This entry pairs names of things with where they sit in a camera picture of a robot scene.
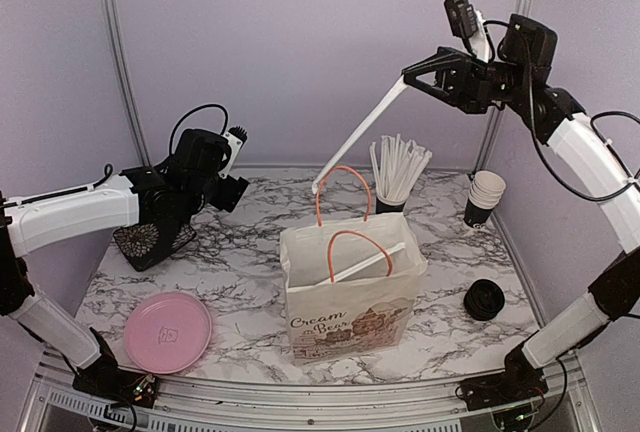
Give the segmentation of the stack of paper coffee cups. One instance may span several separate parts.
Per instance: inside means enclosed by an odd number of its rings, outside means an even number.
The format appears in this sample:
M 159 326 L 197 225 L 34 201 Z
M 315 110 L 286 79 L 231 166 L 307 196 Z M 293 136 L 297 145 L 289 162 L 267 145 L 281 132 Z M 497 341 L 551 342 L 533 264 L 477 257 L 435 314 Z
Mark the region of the stack of paper coffee cups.
M 463 222 L 467 227 L 484 227 L 506 190 L 505 180 L 498 174 L 481 170 L 470 184 Z

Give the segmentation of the stack of black cup lids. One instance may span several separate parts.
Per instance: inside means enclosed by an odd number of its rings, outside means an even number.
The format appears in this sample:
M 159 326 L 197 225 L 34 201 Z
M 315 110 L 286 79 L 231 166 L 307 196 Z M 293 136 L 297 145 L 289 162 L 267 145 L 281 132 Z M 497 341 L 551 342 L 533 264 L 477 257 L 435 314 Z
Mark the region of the stack of black cup lids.
M 479 279 L 471 284 L 463 299 L 467 314 L 477 321 L 490 321 L 504 308 L 502 289 L 493 281 Z

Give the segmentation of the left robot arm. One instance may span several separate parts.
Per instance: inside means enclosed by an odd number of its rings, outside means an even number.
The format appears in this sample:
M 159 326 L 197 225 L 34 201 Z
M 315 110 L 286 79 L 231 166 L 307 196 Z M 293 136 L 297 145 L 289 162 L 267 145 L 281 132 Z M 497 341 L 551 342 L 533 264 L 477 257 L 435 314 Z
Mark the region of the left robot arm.
M 106 397 L 125 390 L 126 375 L 104 338 L 81 325 L 28 279 L 29 253 L 111 229 L 137 271 L 164 261 L 191 241 L 191 219 L 207 205 L 231 212 L 249 183 L 230 170 L 248 138 L 240 126 L 220 132 L 174 128 L 159 164 L 30 197 L 1 200 L 1 313 L 61 352 L 80 379 Z

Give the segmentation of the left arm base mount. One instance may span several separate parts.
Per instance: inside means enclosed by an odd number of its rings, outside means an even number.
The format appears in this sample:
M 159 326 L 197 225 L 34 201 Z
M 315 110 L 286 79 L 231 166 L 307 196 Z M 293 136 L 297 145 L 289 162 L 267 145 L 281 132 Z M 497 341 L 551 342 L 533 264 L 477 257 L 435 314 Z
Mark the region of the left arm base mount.
M 159 379 L 146 373 L 124 370 L 106 340 L 89 328 L 99 345 L 100 355 L 91 365 L 77 367 L 72 387 L 80 392 L 151 409 L 156 401 Z

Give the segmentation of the white paper takeout bag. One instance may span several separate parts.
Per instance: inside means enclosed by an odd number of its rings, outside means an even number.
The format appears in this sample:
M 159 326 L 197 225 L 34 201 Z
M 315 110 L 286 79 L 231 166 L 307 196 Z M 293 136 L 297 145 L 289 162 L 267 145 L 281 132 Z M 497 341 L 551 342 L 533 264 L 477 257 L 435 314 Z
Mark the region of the white paper takeout bag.
M 337 283 L 334 273 L 404 242 L 406 248 Z M 402 213 L 315 224 L 280 234 L 286 323 L 297 365 L 394 347 L 412 314 L 428 261 Z

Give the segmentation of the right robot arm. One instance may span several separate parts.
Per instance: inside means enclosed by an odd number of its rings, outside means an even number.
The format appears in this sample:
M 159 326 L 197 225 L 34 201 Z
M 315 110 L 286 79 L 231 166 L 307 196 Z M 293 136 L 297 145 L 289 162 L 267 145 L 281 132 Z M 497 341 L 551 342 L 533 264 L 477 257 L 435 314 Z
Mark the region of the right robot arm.
M 594 130 L 595 120 L 577 100 L 548 85 L 556 33 L 517 14 L 504 26 L 496 60 L 487 63 L 441 47 L 406 67 L 404 83 L 466 114 L 484 114 L 496 102 L 513 110 L 529 129 L 534 146 L 549 147 L 578 177 L 585 189 L 569 191 L 600 206 L 622 248 L 586 293 L 506 355 L 495 390 L 515 400 L 541 377 L 544 366 L 589 343 L 638 302 L 639 176 L 628 171 Z

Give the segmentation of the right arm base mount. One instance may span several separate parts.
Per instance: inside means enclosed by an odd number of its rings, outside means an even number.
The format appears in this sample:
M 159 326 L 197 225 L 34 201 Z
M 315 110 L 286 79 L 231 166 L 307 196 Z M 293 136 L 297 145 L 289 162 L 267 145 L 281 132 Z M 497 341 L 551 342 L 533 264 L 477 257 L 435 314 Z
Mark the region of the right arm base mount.
M 499 373 L 468 378 L 456 388 L 456 397 L 465 402 L 468 411 L 497 407 L 534 397 L 549 390 L 541 368 L 534 368 L 525 357 L 524 343 L 512 349 Z

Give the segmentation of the white paper straw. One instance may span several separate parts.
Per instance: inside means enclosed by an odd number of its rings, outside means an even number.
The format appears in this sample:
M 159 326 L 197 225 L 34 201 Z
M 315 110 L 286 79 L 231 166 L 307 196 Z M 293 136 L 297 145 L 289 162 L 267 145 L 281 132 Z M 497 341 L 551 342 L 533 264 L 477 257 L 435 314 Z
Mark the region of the white paper straw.
M 347 267 L 346 269 L 342 270 L 339 273 L 334 273 L 333 277 L 329 277 L 328 279 L 322 280 L 320 282 L 317 282 L 317 285 L 323 285 L 323 284 L 330 284 L 330 283 L 337 283 L 340 282 L 342 280 L 345 280 L 351 276 L 354 276 L 358 273 L 360 273 L 361 271 L 370 268 L 371 266 L 381 262 L 381 261 L 386 261 L 387 259 L 391 259 L 391 256 L 393 254 L 396 254 L 402 250 L 404 250 L 406 248 L 406 244 L 404 242 L 400 242 L 392 247 L 390 247 L 388 250 L 382 250 L 381 252 L 370 256 L 366 259 L 360 260 L 357 263 L 352 264 L 350 267 Z
M 401 75 L 394 85 L 386 92 L 374 109 L 360 122 L 350 136 L 343 142 L 338 150 L 324 165 L 312 182 L 311 191 L 317 193 L 321 180 L 336 166 L 342 157 L 352 148 L 352 146 L 364 135 L 364 133 L 377 121 L 377 119 L 391 106 L 391 104 L 406 90 L 407 84 L 404 76 Z

